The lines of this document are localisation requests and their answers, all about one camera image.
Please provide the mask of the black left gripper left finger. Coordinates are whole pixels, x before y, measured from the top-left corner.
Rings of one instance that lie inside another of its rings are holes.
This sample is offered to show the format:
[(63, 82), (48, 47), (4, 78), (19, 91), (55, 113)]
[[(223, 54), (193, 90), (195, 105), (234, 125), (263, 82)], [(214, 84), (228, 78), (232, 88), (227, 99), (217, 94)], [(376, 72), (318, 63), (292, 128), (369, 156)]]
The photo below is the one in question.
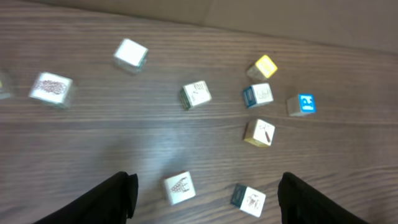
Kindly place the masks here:
[(125, 224), (136, 209), (138, 176), (118, 172), (35, 224)]

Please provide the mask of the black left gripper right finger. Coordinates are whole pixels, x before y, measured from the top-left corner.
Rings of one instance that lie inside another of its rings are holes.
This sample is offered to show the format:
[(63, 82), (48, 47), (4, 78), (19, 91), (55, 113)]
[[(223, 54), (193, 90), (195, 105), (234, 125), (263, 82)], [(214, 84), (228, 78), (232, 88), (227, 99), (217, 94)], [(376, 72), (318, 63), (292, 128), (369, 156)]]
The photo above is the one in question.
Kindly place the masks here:
[(368, 224), (291, 172), (278, 186), (282, 224)]

